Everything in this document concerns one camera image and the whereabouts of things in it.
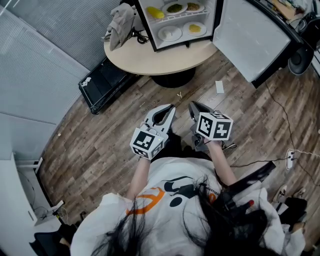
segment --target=fridge shelf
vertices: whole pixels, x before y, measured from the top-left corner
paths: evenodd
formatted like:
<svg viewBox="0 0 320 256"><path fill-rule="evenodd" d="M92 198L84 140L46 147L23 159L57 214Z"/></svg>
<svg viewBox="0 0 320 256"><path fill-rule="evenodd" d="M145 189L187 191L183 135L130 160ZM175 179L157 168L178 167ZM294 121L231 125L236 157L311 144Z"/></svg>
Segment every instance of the fridge shelf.
<svg viewBox="0 0 320 256"><path fill-rule="evenodd" d="M161 24L161 23L165 23L165 22L169 22L169 21L173 21L173 20L178 20L178 19L182 19L185 17L190 17L190 16L197 16L197 15L205 15L205 14L209 14L209 10L206 8L202 11L199 12L183 12L180 14L176 14L176 15L167 15L164 18L153 18L149 13L147 14L147 18L148 21L150 23L150 25L154 25L154 24Z"/></svg>

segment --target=plate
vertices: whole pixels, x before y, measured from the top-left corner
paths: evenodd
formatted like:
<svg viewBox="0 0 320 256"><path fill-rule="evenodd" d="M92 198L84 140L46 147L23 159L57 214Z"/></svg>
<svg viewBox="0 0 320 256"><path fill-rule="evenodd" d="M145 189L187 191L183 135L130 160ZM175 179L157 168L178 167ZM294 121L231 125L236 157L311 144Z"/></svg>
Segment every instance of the plate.
<svg viewBox="0 0 320 256"><path fill-rule="evenodd" d="M198 12L202 12L204 9L205 9L205 6L200 3L200 2L197 2L197 1L188 1L187 2L187 5L188 3L193 3L193 4L196 4L196 5L199 5L199 9L198 10L186 10L187 13L198 13Z"/></svg>
<svg viewBox="0 0 320 256"><path fill-rule="evenodd" d="M200 32L192 33L189 30L189 26L192 25L192 24L199 26L201 28ZM188 22L188 23L183 25L183 32L187 33L187 34L189 34L191 36L200 37L200 36L204 35L207 32L207 28L202 23L193 21L193 22Z"/></svg>
<svg viewBox="0 0 320 256"><path fill-rule="evenodd" d="M162 41L172 42L182 36L182 30L176 26L164 26L158 32L158 37Z"/></svg>
<svg viewBox="0 0 320 256"><path fill-rule="evenodd" d="M167 12L167 9L170 7L170 6L173 6L173 5L182 5L182 9L180 11L177 11L177 12ZM188 5L185 1L176 1L176 2L170 2L168 4L166 4L164 7L162 7L162 11L165 15L176 15L176 14L181 14L183 12L186 11L186 9L188 8Z"/></svg>

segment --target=cable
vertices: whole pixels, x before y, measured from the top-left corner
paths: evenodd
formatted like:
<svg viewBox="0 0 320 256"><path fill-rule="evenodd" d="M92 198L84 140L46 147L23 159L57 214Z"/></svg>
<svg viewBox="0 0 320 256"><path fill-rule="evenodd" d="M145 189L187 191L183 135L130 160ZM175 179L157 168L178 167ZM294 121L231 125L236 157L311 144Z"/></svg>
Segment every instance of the cable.
<svg viewBox="0 0 320 256"><path fill-rule="evenodd" d="M250 165L253 165L255 163L258 163L258 162L275 162L275 161L279 161L279 160L286 160L288 159L289 157L287 158L278 158L278 159L275 159L275 160L258 160L258 161L254 161L254 162L251 162L251 163L248 163L248 164L245 164L245 165L230 165L230 167L246 167L246 166L250 166Z"/></svg>
<svg viewBox="0 0 320 256"><path fill-rule="evenodd" d="M139 31L136 31L135 28L132 29L132 36L138 41L139 44L145 44L149 42L149 37L142 35Z"/></svg>
<svg viewBox="0 0 320 256"><path fill-rule="evenodd" d="M19 171L19 170L18 170L18 173L22 174L22 175L26 178L26 180L30 183L30 185L31 185L31 187L32 187L32 190L33 190L33 201L32 201L32 203L31 203L30 205L31 205L31 208L32 208L33 211L34 211L34 210L35 210L35 209L34 209L34 204L35 204L35 200L36 200L35 188L34 188L34 186L32 185L31 181L28 179L28 177L27 177L24 173L22 173L22 172Z"/></svg>
<svg viewBox="0 0 320 256"><path fill-rule="evenodd" d="M61 207L61 208L65 210L65 213L66 213L66 221L65 222L66 222L67 225L69 225L69 223L68 223L68 219L69 219L68 212L67 212L66 208L64 208L64 207Z"/></svg>
<svg viewBox="0 0 320 256"><path fill-rule="evenodd" d="M291 21L290 23L289 23L289 25L291 25L293 22L295 22L295 21L298 21L298 20L302 20L303 19L303 17L302 18L296 18L296 19L294 19L293 21Z"/></svg>
<svg viewBox="0 0 320 256"><path fill-rule="evenodd" d="M37 209L39 209L39 208L43 208L43 209L45 209L47 212L49 212L48 209L45 208L45 207L43 207L43 206L39 206L39 207L37 207L37 208L34 208L33 211L35 211L35 210L37 210Z"/></svg>
<svg viewBox="0 0 320 256"><path fill-rule="evenodd" d="M298 152L304 153L304 154L310 154L310 155L313 155L313 156L316 156L316 157L320 158L320 155L315 154L315 153L304 152L304 151L300 151L300 150L298 150L298 149L295 149L294 151L298 151Z"/></svg>
<svg viewBox="0 0 320 256"><path fill-rule="evenodd" d="M273 101L274 101L275 103L277 103L277 104L283 109L283 111L284 111L284 113L285 113L285 116L286 116L286 119L287 119L288 126L289 126L290 140L291 140L291 143L292 143L292 145L293 145L293 150L294 150L294 151L299 151L299 150L297 150L297 149L295 148L295 143L294 143L294 140L292 139L292 132L291 132L291 126L290 126L290 122L289 122L289 117L288 117L288 114L287 114L285 108L284 108L278 101L275 100L274 96L271 94L271 91L270 91L270 89L269 89L269 87L268 87L267 81L265 81L264 83L265 83L265 86L267 87L267 89L268 89L268 91L269 91L269 94L270 94L271 98L273 99ZM302 165L301 165L300 162L299 162L299 159L296 158L296 162L297 162L297 164L302 168L302 170L304 170L304 172L310 177L312 183L313 183L316 187L320 187L320 184L316 184L316 182L315 182L314 178L312 177L312 175L311 175L305 168L302 167Z"/></svg>

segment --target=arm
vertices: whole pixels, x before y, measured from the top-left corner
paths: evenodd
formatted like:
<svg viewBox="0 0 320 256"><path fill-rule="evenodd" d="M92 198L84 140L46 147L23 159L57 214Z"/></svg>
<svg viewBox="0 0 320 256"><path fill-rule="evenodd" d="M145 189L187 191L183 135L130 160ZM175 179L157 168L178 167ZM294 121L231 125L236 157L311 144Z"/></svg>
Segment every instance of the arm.
<svg viewBox="0 0 320 256"><path fill-rule="evenodd" d="M237 178L231 170L220 144L217 141L210 141L206 145L209 148L216 174L221 181L227 186L236 183Z"/></svg>
<svg viewBox="0 0 320 256"><path fill-rule="evenodd" d="M135 197L145 188L147 185L150 163L151 161L144 157L140 159L131 180L128 192L126 193L126 198L134 200Z"/></svg>

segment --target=wooden floor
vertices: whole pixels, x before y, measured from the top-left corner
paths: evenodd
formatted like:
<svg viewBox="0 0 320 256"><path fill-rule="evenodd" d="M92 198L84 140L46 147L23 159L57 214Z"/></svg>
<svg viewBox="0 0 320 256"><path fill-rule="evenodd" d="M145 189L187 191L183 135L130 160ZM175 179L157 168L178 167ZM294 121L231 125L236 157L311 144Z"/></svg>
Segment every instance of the wooden floor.
<svg viewBox="0 0 320 256"><path fill-rule="evenodd" d="M217 94L215 81L223 81L224 94ZM320 80L310 67L302 76L287 68L278 71L267 84L286 109L295 148L320 154ZM142 77L109 108L92 115L81 97L65 116L43 156L40 179L53 204L64 200L68 222L79 220L79 213L90 213L104 194L124 195L134 174L138 157L129 147L134 129L146 113L159 105L174 104L173 131L191 145L193 124L188 103L199 101L226 113L233 120L231 138L238 145L227 150L230 165L245 165L256 160L284 158L292 148L289 127L282 108L270 97L266 85L255 89L239 71L217 51L197 67L192 81L180 88L163 88L149 77ZM296 154L301 165L320 183L320 157ZM240 178L263 165L233 168ZM270 198L278 187L288 184L289 193L305 186L308 200L306 240L310 248L320 237L320 188L297 164L290 171L285 161L265 180Z"/></svg>

